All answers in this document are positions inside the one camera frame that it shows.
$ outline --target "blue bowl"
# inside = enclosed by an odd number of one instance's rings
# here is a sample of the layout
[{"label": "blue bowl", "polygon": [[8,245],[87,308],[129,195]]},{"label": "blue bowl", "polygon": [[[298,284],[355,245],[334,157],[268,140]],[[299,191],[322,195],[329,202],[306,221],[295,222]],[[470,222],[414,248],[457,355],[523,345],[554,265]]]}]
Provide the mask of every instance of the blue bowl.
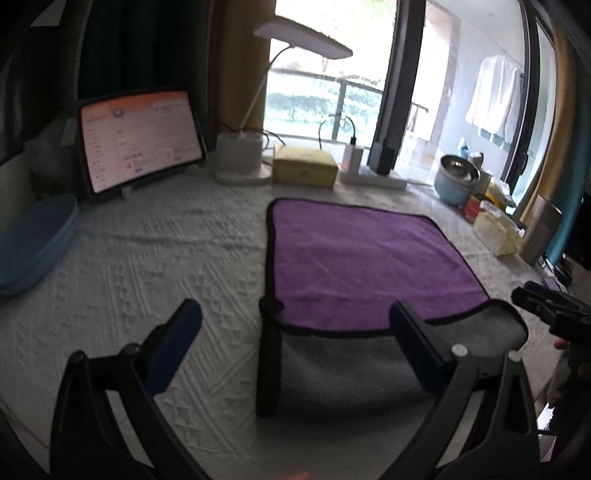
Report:
[{"label": "blue bowl", "polygon": [[435,176],[435,191],[441,201],[463,207],[474,192],[478,178],[480,172],[470,162],[455,155],[444,155]]}]

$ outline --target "purple towel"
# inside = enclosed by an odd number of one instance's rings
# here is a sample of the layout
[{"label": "purple towel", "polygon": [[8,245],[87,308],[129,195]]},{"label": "purple towel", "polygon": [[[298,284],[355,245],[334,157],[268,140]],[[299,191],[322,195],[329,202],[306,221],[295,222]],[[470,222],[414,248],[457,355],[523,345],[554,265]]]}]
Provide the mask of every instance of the purple towel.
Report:
[{"label": "purple towel", "polygon": [[269,220],[283,324],[333,332],[387,330],[388,311],[397,300],[434,320],[489,299],[427,217],[279,199]]}]

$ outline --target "tablet screen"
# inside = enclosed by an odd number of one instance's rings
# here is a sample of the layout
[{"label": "tablet screen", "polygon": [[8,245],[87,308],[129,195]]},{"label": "tablet screen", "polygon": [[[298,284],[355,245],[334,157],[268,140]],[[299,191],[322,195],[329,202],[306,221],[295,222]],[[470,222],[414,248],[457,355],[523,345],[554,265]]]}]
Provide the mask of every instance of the tablet screen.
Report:
[{"label": "tablet screen", "polygon": [[101,100],[80,118],[94,193],[203,158],[186,92]]}]

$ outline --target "yellow box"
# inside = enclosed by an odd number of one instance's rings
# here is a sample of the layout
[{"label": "yellow box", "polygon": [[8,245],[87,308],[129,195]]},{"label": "yellow box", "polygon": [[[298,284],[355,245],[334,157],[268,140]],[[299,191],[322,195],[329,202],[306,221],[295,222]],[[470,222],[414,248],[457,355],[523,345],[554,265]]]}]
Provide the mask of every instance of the yellow box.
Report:
[{"label": "yellow box", "polygon": [[331,189],[339,167],[332,155],[317,148],[278,145],[273,156],[273,182]]}]

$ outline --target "white textured tablecloth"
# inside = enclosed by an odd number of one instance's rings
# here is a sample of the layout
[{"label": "white textured tablecloth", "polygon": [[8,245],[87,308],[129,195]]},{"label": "white textured tablecloth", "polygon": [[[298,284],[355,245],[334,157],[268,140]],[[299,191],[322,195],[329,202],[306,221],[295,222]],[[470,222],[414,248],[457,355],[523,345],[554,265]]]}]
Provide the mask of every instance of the white textured tablecloth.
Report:
[{"label": "white textured tablecloth", "polygon": [[[127,200],[82,205],[79,232],[59,265],[31,291],[0,301],[4,406],[47,447],[69,355],[77,349],[110,355],[141,342],[192,297],[203,307],[203,329],[157,402],[212,477],[271,479],[310,471],[315,479],[377,478],[414,434],[429,403],[327,424],[255,415],[265,211],[281,196],[427,215],[491,297],[509,300],[513,288],[536,279],[517,256],[496,259],[470,225],[426,187],[223,187],[207,170],[192,167]],[[530,337],[522,354],[537,395],[558,353],[547,328],[528,314],[524,319]],[[121,417],[121,407],[115,411]],[[141,455],[128,422],[122,422],[132,451]]]}]

